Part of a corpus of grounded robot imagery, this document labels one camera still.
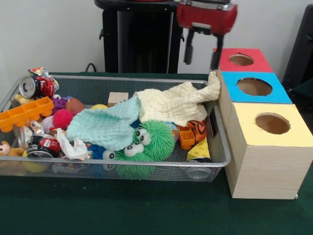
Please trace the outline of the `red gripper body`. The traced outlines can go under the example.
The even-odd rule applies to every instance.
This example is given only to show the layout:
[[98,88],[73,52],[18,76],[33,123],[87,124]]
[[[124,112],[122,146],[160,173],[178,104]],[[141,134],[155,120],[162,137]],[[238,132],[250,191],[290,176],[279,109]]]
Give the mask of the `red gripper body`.
[[180,27],[229,33],[236,21],[238,5],[230,0],[182,0],[177,8]]

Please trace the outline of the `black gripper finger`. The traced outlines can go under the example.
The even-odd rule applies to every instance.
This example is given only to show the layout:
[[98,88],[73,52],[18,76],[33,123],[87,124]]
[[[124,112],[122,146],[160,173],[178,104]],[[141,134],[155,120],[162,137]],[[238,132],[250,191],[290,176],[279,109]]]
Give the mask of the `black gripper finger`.
[[217,48],[212,54],[211,60],[211,70],[217,70],[219,68],[220,58],[222,54],[222,49],[224,45],[224,35],[223,34],[214,34],[217,38]]
[[186,38],[186,44],[185,44],[185,53],[184,53],[184,63],[187,65],[190,65],[192,62],[192,55],[193,55],[193,46],[192,41],[194,38],[195,31],[189,30],[188,35]]

